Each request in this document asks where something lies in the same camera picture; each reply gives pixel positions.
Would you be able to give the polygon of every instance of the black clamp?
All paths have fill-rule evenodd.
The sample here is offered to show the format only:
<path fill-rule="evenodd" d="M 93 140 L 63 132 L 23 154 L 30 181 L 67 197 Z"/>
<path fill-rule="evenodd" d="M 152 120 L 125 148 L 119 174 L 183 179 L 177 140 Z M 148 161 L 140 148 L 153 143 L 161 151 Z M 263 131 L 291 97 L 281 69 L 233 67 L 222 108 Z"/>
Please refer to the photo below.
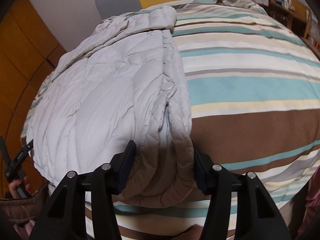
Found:
<path fill-rule="evenodd" d="M 133 166 L 136 144 L 113 156 L 93 172 L 78 175 L 69 171 L 42 209 L 29 240 L 87 239 L 85 192 L 91 192 L 92 222 L 96 240 L 121 240 L 111 194 L 125 188 Z"/>
<path fill-rule="evenodd" d="M 17 187 L 17 191 L 21 198 L 29 198 L 31 195 L 25 189 L 24 176 L 25 172 L 22 169 L 22 164 L 26 160 L 29 155 L 29 151 L 33 149 L 33 140 L 23 147 L 20 152 L 15 156 L 13 160 L 10 159 L 8 154 L 7 146 L 5 144 L 3 136 L 0 137 L 0 151 L 2 153 L 2 158 L 4 160 L 5 165 L 7 166 L 4 175 L 7 181 L 10 183 L 14 179 L 21 179 L 22 183 L 19 187 Z"/>
<path fill-rule="evenodd" d="M 270 194 L 252 171 L 233 174 L 195 149 L 198 188 L 211 195 L 200 240 L 225 240 L 228 233 L 231 193 L 237 192 L 236 240 L 290 240 L 291 236 Z"/>

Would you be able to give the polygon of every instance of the striped duvet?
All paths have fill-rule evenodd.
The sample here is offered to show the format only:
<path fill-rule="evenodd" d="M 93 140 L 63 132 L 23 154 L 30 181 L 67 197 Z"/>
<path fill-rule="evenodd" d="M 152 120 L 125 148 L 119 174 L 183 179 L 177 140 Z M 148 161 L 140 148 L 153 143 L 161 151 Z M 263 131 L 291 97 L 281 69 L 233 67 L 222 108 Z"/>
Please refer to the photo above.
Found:
<path fill-rule="evenodd" d="M 173 37 L 188 82 L 191 138 L 215 163 L 255 171 L 281 208 L 320 164 L 320 62 L 258 5 L 217 3 L 194 0 L 177 9 Z M 118 202 L 115 210 L 123 239 L 170 239 L 203 225 L 208 206 L 209 200 L 164 209 Z M 236 210 L 234 195 L 228 237 Z"/>

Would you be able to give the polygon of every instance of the teal stripe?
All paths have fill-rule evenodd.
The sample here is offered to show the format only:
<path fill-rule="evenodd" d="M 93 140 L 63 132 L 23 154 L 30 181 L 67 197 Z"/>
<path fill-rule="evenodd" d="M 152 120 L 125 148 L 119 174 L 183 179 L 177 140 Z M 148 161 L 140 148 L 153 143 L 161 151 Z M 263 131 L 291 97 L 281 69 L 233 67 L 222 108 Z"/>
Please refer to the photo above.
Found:
<path fill-rule="evenodd" d="M 267 38 L 276 38 L 280 40 L 290 41 L 294 44 L 299 44 L 301 46 L 306 47 L 304 42 L 297 38 L 291 38 L 281 33 L 267 31 L 267 30 L 252 30 L 249 28 L 245 28 L 242 26 L 238 27 L 230 27 L 230 26 L 219 26 L 219 27 L 201 27 L 201 28 L 194 28 L 188 30 L 177 30 L 174 31 L 172 34 L 173 37 L 182 36 L 182 35 L 190 35 L 195 33 L 223 33 L 223 32 L 231 32 L 231 33 L 242 33 L 242 34 L 258 34 L 265 36 Z"/>
<path fill-rule="evenodd" d="M 289 201 L 292 199 L 293 195 L 283 195 L 279 197 L 272 198 L 275 203 L 280 201 Z M 164 217 L 176 217 L 176 218 L 205 218 L 208 213 L 208 208 L 145 208 L 137 206 L 127 206 L 127 205 L 115 205 L 115 213 L 117 215 L 146 215 L 153 214 Z M 237 205 L 233 205 L 230 208 L 230 214 L 237 213 Z"/>
<path fill-rule="evenodd" d="M 275 77 L 204 77 L 187 80 L 192 106 L 320 98 L 320 83 Z"/>
<path fill-rule="evenodd" d="M 181 57 L 196 57 L 204 55 L 214 55 L 220 53 L 232 53 L 232 54 L 262 54 L 272 57 L 278 57 L 288 60 L 295 60 L 299 63 L 305 63 L 314 67 L 320 67 L 320 63 L 300 58 L 291 54 L 283 54 L 274 51 L 267 51 L 263 49 L 239 49 L 239 48 L 201 48 L 201 49 L 189 49 L 180 51 Z"/>
<path fill-rule="evenodd" d="M 248 167 L 265 165 L 277 160 L 282 160 L 282 159 L 290 158 L 293 156 L 297 156 L 303 153 L 304 151 L 310 150 L 313 146 L 319 145 L 319 144 L 320 144 L 320 140 L 316 140 L 306 146 L 303 146 L 288 152 L 278 153 L 272 156 L 251 160 L 251 161 L 245 161 L 245 162 L 239 162 L 239 163 L 225 163 L 225 164 L 222 164 L 222 166 L 225 167 L 227 170 L 233 171 L 233 170 L 240 170 Z"/>
<path fill-rule="evenodd" d="M 236 18 L 241 18 L 241 17 L 252 17 L 252 18 L 258 18 L 252 14 L 249 13 L 235 13 L 235 14 L 231 14 L 228 16 L 225 15 L 219 15 L 217 13 L 215 13 L 214 15 L 210 15 L 210 16 L 199 16 L 199 17 L 188 17 L 188 16 L 178 16 L 178 21 L 181 20 L 196 20 L 196 19 L 215 19 L 215 18 L 223 18 L 223 19 L 236 19 Z"/>
<path fill-rule="evenodd" d="M 308 182 L 308 180 L 309 179 L 307 179 L 307 180 L 305 180 L 305 181 L 300 181 L 299 182 L 299 184 L 306 184 L 307 182 Z M 273 195 L 278 195 L 278 194 L 282 194 L 282 195 L 284 195 L 286 192 L 289 192 L 289 191 L 299 191 L 301 188 L 302 188 L 301 186 L 298 186 L 298 187 L 292 187 L 292 185 L 290 184 L 290 185 L 288 185 L 288 186 L 285 186 L 285 188 L 282 188 L 281 190 L 279 190 L 279 189 L 277 189 L 277 190 L 275 190 L 275 191 L 272 191 L 271 193 L 269 192 L 269 194 L 271 195 L 271 196 L 273 196 Z"/>
<path fill-rule="evenodd" d="M 293 197 L 295 196 L 295 194 L 292 195 L 284 195 L 284 196 L 280 196 L 280 197 L 273 197 L 273 201 L 277 204 L 281 201 L 289 201 L 291 200 Z"/>

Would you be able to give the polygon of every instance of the silver rivet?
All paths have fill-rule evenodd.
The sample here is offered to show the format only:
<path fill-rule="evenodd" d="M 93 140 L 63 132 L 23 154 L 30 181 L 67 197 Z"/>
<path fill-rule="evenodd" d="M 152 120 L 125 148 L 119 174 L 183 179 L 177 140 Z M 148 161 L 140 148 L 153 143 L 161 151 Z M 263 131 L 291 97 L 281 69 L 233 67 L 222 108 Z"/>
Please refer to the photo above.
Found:
<path fill-rule="evenodd" d="M 219 164 L 213 165 L 212 168 L 213 168 L 215 171 L 221 171 L 221 170 L 222 170 L 222 167 L 221 167 Z"/>
<path fill-rule="evenodd" d="M 256 176 L 257 176 L 257 175 L 256 175 L 254 172 L 252 172 L 252 171 L 249 171 L 249 172 L 248 172 L 248 177 L 249 177 L 250 179 L 254 179 Z"/>
<path fill-rule="evenodd" d="M 105 163 L 101 166 L 101 168 L 104 170 L 104 171 L 107 171 L 109 169 L 111 169 L 111 165 L 109 163 Z"/>
<path fill-rule="evenodd" d="M 166 83 L 162 84 L 161 90 L 167 91 L 167 90 L 173 88 L 173 86 L 174 86 L 173 82 L 169 81 L 169 82 L 166 82 Z"/>
<path fill-rule="evenodd" d="M 75 171 L 69 171 L 68 173 L 67 173 L 67 177 L 68 178 L 73 178 L 74 176 L 76 175 L 76 172 Z"/>

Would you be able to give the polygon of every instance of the brown stripe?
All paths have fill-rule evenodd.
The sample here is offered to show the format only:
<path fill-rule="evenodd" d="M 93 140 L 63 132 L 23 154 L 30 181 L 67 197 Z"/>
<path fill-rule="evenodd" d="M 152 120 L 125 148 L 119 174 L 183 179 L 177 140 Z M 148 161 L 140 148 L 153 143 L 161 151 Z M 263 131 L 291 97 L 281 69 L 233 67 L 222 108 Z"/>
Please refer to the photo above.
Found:
<path fill-rule="evenodd" d="M 236 230 L 235 230 L 235 229 L 229 230 L 229 231 L 228 231 L 228 234 L 227 234 L 227 237 L 234 236 L 235 233 L 236 233 Z"/>
<path fill-rule="evenodd" d="M 181 27 L 181 26 L 188 26 L 188 25 L 196 25 L 196 24 L 203 24 L 203 23 L 228 23 L 228 24 L 243 24 L 243 25 L 259 25 L 259 26 L 267 26 L 267 27 L 273 27 L 276 29 L 282 29 L 279 26 L 276 25 L 267 25 L 267 24 L 258 24 L 258 23 L 244 23 L 244 22 L 227 22 L 227 21 L 220 21 L 220 22 L 213 22 L 213 21 L 203 21 L 203 22 L 193 22 L 193 23 L 183 23 L 175 25 L 175 27 Z"/>
<path fill-rule="evenodd" d="M 92 212 L 90 209 L 85 208 L 85 216 L 87 218 L 89 218 L 90 220 L 92 220 Z M 118 227 L 119 227 L 121 236 L 125 236 L 125 237 L 132 238 L 132 239 L 137 239 L 137 240 L 171 240 L 177 236 L 180 236 L 180 235 L 188 232 L 189 230 L 192 230 L 194 226 L 191 226 L 186 231 L 183 231 L 182 233 L 178 234 L 177 236 L 153 235 L 153 234 L 147 234 L 147 233 L 135 231 L 135 230 L 125 228 L 122 226 L 118 226 Z M 229 230 L 227 237 L 233 236 L 235 234 L 235 232 L 236 232 L 235 230 Z"/>
<path fill-rule="evenodd" d="M 215 163 L 236 163 L 306 146 L 319 125 L 320 109 L 205 116 L 192 119 L 190 137 Z"/>

